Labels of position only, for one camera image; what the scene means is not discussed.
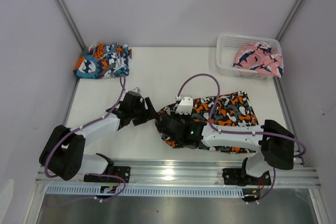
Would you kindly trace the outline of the blue orange patterned shorts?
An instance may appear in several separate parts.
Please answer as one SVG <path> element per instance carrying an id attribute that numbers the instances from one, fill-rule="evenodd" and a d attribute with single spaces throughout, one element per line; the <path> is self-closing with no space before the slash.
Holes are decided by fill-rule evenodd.
<path id="1" fill-rule="evenodd" d="M 132 49 L 128 45 L 95 42 L 82 51 L 73 72 L 82 79 L 126 77 L 130 72 L 131 60 Z"/>

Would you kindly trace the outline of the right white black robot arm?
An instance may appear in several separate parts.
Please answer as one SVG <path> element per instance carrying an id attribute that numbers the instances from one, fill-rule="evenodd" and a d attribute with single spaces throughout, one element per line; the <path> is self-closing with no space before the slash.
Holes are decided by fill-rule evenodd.
<path id="1" fill-rule="evenodd" d="M 292 170 L 294 135 L 274 120 L 263 125 L 236 127 L 182 120 L 164 113 L 156 124 L 159 133 L 184 148 L 239 147 L 254 152 L 240 170 L 240 179 L 251 184 L 272 168 Z"/>

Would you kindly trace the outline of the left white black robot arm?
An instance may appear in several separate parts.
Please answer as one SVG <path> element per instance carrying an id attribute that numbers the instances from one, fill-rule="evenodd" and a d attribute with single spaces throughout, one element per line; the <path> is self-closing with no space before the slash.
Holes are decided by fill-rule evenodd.
<path id="1" fill-rule="evenodd" d="M 114 106 L 92 121 L 73 128 L 55 127 L 39 162 L 48 178 L 60 177 L 68 181 L 77 174 L 87 174 L 108 182 L 114 176 L 113 161 L 103 154 L 85 154 L 85 148 L 129 124 L 137 126 L 156 117 L 150 98 L 128 91 Z"/>

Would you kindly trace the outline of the orange camouflage shorts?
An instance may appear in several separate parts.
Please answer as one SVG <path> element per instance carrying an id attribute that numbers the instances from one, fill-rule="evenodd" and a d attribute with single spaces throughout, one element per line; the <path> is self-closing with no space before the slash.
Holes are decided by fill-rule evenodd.
<path id="1" fill-rule="evenodd" d="M 208 114 L 215 101 L 215 96 L 193 99 L 194 105 L 191 113 L 191 118 L 194 121 L 202 121 L 208 123 Z M 167 114 L 175 113 L 177 107 L 176 102 L 166 105 L 157 113 L 161 115 L 163 112 Z M 248 127 L 258 125 L 257 117 L 250 104 L 250 100 L 246 91 L 237 91 L 230 94 L 220 95 L 216 108 L 212 114 L 212 123 L 222 126 L 239 126 Z M 159 133 L 161 139 L 172 148 L 183 148 L 175 145 L 170 139 Z M 223 153 L 255 153 L 255 151 L 233 146 L 215 146 L 206 147 L 200 146 L 199 149 L 207 151 L 217 151 Z"/>

